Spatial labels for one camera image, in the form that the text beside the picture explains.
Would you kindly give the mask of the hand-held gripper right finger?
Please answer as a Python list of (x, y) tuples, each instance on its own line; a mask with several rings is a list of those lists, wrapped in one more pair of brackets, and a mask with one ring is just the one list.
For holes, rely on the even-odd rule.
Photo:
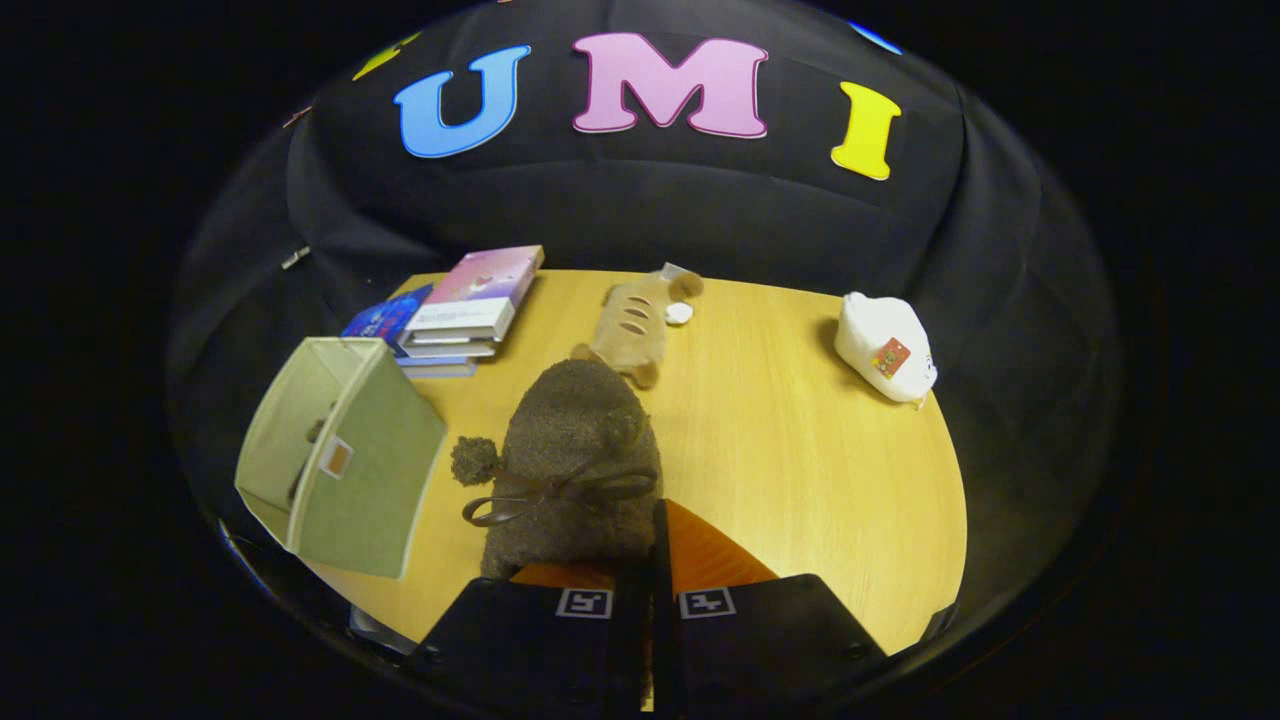
[(654, 521), (659, 712), (822, 716), (827, 700), (886, 664), (820, 577), (781, 577), (671, 498)]

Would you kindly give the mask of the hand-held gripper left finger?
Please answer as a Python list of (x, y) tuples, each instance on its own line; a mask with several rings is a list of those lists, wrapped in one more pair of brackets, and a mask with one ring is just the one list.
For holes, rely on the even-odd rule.
[(653, 565), (613, 588), (470, 582), (415, 651), (415, 675), (474, 716), (637, 716)]

